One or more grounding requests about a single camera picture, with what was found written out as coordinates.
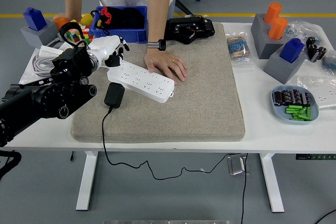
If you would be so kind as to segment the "person's left hand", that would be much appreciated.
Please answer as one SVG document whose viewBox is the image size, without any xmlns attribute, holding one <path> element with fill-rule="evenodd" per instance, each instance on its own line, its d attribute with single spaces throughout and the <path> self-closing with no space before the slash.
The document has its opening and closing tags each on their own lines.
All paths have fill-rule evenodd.
<svg viewBox="0 0 336 224">
<path fill-rule="evenodd" d="M 149 72 L 154 72 L 158 68 L 166 77 L 172 80 L 175 80 L 174 76 L 177 76 L 181 81 L 185 81 L 187 77 L 186 63 L 169 51 L 159 51 L 158 49 L 150 48 L 147 50 L 144 62 Z"/>
</svg>

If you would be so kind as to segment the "person's right hand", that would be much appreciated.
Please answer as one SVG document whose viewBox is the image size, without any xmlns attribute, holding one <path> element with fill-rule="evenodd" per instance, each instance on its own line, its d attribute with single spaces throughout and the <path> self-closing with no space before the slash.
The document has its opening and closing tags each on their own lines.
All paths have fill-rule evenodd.
<svg viewBox="0 0 336 224">
<path fill-rule="evenodd" d="M 68 13 L 59 13 L 57 17 L 66 17 L 69 20 L 76 20 L 76 21 L 80 21 L 82 18 L 81 14 L 68 14 Z"/>
</svg>

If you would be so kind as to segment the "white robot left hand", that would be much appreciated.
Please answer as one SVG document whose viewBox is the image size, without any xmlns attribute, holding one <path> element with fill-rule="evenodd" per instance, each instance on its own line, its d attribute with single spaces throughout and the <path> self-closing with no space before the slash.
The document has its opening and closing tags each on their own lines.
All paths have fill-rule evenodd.
<svg viewBox="0 0 336 224">
<path fill-rule="evenodd" d="M 130 48 L 127 42 L 118 35 L 99 37 L 92 40 L 87 50 L 94 66 L 98 69 L 117 49 L 123 46 L 126 51 Z"/>
</svg>

